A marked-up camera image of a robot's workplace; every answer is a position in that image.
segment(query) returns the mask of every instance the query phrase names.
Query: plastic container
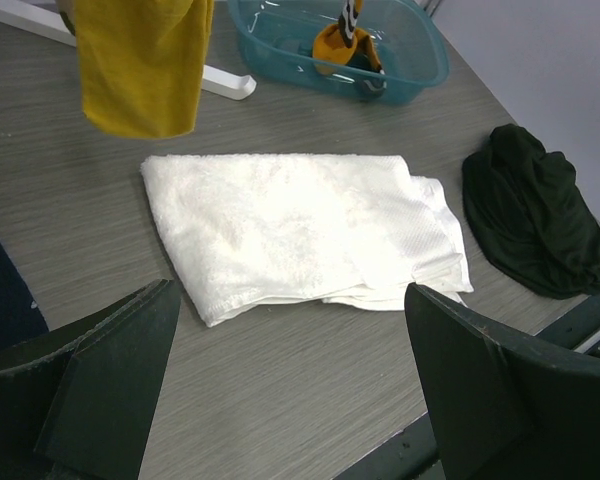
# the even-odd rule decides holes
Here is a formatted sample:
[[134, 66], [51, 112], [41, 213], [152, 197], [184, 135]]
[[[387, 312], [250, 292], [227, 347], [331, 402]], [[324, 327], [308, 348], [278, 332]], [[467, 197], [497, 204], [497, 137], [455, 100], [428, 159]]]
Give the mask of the plastic container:
[[[361, 82], [380, 78], [387, 82], [386, 89], [376, 101], [404, 104], [449, 75], [442, 37], [412, 0], [367, 0], [358, 17], [358, 27], [374, 39], [385, 75], [311, 58], [313, 40], [325, 26], [337, 23], [342, 0], [228, 3], [243, 59], [265, 77], [361, 99], [370, 99], [360, 88]], [[336, 70], [321, 75], [316, 64], [332, 65]]]

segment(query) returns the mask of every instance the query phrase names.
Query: white wall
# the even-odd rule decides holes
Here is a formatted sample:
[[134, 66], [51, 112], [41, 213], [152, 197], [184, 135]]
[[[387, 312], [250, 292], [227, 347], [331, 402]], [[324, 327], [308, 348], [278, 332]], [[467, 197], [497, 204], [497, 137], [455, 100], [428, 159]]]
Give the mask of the white wall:
[[516, 122], [576, 166], [600, 221], [600, 0], [445, 0], [434, 18]]

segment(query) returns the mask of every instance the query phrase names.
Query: wood grain surface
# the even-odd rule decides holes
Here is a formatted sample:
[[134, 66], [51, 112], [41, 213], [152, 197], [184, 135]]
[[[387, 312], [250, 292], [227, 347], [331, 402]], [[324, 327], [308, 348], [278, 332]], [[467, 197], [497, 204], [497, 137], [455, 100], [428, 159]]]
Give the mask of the wood grain surface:
[[[207, 63], [248, 73], [226, 5]], [[258, 78], [203, 93], [195, 133], [125, 140], [83, 117], [75, 49], [0, 25], [0, 238], [52, 328], [174, 276], [139, 174], [151, 154], [399, 154], [461, 219], [480, 313], [535, 333], [581, 301], [535, 296], [490, 266], [462, 213], [462, 160], [511, 121], [449, 48], [452, 73], [405, 107]], [[306, 303], [207, 329], [184, 302], [141, 478], [328, 479], [425, 411], [404, 314]]]

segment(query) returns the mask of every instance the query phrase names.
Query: dark blue cloth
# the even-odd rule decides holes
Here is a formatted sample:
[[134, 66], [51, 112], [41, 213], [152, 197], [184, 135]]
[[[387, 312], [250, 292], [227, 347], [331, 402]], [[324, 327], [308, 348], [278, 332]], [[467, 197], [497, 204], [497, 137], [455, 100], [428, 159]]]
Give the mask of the dark blue cloth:
[[0, 350], [48, 331], [27, 284], [0, 244]]

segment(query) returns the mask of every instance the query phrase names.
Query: folded white cloth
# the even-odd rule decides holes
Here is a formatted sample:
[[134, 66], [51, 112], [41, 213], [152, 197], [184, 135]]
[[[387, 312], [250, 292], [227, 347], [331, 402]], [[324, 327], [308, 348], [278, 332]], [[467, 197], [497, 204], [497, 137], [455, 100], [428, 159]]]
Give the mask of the folded white cloth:
[[160, 238], [209, 326], [259, 304], [321, 299], [402, 310], [411, 282], [473, 291], [437, 180], [402, 157], [150, 157]]

